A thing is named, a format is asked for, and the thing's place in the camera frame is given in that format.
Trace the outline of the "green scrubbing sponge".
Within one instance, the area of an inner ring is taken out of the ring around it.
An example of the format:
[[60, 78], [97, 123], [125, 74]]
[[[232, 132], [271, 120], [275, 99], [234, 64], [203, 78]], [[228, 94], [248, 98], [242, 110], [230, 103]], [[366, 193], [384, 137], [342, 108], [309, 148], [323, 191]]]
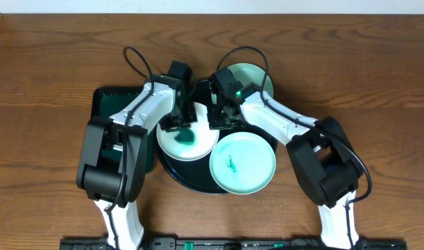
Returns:
[[178, 134], [174, 137], [174, 140], [183, 145], [193, 145], [195, 143], [195, 133], [192, 129], [186, 128], [179, 130]]

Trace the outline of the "white plate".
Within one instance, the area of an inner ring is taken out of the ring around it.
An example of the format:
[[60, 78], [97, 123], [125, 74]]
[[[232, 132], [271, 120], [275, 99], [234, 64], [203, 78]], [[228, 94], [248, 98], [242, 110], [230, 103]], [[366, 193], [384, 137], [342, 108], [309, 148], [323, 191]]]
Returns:
[[181, 161], [198, 160], [208, 155], [219, 141], [219, 131], [211, 130], [207, 120], [207, 107], [194, 102], [197, 121], [181, 131], [166, 132], [158, 124], [156, 137], [159, 146], [168, 156]]

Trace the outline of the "mint green plate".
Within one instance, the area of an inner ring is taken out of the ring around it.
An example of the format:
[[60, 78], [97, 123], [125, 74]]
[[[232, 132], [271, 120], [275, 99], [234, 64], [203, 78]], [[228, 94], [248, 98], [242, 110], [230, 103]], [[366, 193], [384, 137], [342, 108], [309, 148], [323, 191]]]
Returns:
[[228, 67], [232, 72], [236, 82], [240, 85], [236, 86], [235, 93], [232, 95], [236, 99], [246, 99], [250, 95], [259, 92], [265, 71], [250, 63], [237, 63]]
[[275, 174], [276, 158], [263, 137], [237, 132], [217, 142], [209, 166], [212, 178], [223, 190], [252, 194], [269, 184]]

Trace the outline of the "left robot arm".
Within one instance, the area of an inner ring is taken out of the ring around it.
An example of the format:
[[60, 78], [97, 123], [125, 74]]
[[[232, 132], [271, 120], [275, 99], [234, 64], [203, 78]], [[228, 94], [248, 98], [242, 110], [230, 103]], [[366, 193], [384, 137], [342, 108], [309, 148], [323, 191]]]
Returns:
[[196, 121], [187, 93], [192, 74], [188, 64], [173, 61], [167, 74], [150, 75], [124, 109], [87, 123], [76, 184], [103, 212], [107, 247], [138, 249], [142, 242], [137, 197], [152, 148], [149, 133], [156, 126], [181, 131]]

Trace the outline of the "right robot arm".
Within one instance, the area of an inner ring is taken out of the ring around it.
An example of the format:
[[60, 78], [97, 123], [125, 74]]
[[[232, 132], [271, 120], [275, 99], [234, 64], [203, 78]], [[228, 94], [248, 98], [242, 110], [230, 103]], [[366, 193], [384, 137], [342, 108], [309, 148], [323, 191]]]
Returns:
[[243, 85], [227, 68], [209, 79], [209, 122], [213, 129], [256, 126], [287, 148], [297, 181], [319, 207], [321, 240], [332, 249], [356, 249], [359, 236], [353, 219], [359, 179], [371, 175], [355, 153], [341, 124], [333, 117], [317, 120], [277, 102], [264, 85]]

